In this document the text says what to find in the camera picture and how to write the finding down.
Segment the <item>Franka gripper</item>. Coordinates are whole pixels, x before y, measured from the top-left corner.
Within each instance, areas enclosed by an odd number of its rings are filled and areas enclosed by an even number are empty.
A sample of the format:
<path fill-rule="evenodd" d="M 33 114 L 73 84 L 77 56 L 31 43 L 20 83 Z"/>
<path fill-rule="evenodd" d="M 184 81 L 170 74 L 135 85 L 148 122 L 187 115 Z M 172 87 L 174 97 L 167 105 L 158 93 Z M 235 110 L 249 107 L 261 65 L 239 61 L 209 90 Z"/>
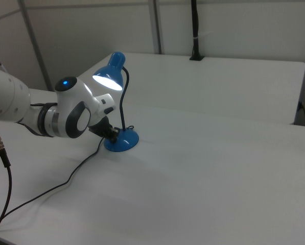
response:
<path fill-rule="evenodd" d="M 107 138 L 111 143 L 116 143 L 120 128 L 111 127 L 107 115 L 115 110 L 115 102 L 112 96 L 108 94 L 95 96 L 95 107 L 92 117 L 94 120 L 101 119 L 97 124 L 89 126 L 89 131 L 99 137 Z"/>

